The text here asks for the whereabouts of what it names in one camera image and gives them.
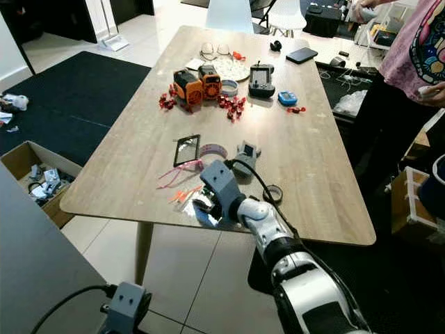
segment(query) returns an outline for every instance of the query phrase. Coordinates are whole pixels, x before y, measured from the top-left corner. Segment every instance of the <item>table leg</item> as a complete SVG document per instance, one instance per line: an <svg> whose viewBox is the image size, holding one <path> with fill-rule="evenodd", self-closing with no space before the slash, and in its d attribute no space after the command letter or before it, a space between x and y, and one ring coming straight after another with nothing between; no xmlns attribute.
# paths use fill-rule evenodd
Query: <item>table leg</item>
<svg viewBox="0 0 445 334"><path fill-rule="evenodd" d="M153 223L138 222L138 235L136 236L136 284L142 285L145 267L152 243Z"/></svg>

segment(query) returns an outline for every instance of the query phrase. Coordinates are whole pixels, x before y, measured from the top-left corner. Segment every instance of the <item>black pants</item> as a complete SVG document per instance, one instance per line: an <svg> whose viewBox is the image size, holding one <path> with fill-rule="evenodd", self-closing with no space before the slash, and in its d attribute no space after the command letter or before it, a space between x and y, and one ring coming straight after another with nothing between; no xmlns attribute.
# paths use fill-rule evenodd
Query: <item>black pants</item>
<svg viewBox="0 0 445 334"><path fill-rule="evenodd" d="M368 166L358 178L362 194L374 191L396 169L416 135L438 110L413 102L377 75L355 119L348 145L355 168L375 143Z"/></svg>

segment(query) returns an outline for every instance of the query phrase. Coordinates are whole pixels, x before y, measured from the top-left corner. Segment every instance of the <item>pink shirt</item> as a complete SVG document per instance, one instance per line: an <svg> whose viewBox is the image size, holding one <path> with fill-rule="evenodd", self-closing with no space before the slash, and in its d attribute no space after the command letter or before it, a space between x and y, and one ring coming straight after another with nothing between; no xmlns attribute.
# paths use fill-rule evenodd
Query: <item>pink shirt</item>
<svg viewBox="0 0 445 334"><path fill-rule="evenodd" d="M379 72L418 102L417 89L445 81L445 0L419 0Z"/></svg>

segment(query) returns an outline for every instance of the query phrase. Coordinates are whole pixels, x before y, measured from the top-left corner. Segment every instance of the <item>black phone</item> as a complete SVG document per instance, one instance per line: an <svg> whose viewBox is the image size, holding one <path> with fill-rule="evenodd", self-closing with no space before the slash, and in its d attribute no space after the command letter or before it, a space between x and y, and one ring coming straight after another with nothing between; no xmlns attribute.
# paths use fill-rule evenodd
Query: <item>black phone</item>
<svg viewBox="0 0 445 334"><path fill-rule="evenodd" d="M286 59L288 61L301 64L304 63L305 61L308 61L309 59L313 59L313 57L315 57L317 54L318 54L317 51L311 50L308 47L303 47L302 49L294 51L291 54L288 54L286 56Z"/></svg>

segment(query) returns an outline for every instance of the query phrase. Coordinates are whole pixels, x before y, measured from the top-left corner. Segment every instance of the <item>person's hand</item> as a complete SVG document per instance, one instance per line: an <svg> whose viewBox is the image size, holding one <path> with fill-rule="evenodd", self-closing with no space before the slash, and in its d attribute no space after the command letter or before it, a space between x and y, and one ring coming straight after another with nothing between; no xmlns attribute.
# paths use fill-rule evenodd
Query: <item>person's hand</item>
<svg viewBox="0 0 445 334"><path fill-rule="evenodd" d="M445 108L445 81L438 83L435 86L428 87L423 92L424 95L435 94L427 99L420 98L420 103L427 106L436 106L438 108Z"/></svg>
<svg viewBox="0 0 445 334"><path fill-rule="evenodd" d="M354 13L355 13L355 17L357 18L357 21L359 23L364 23L364 19L362 17L362 15L360 14L360 8L361 7L365 7L365 8L374 8L378 5L380 5L382 3L382 0L362 0L359 1L357 3L357 5L355 5L354 8Z"/></svg>

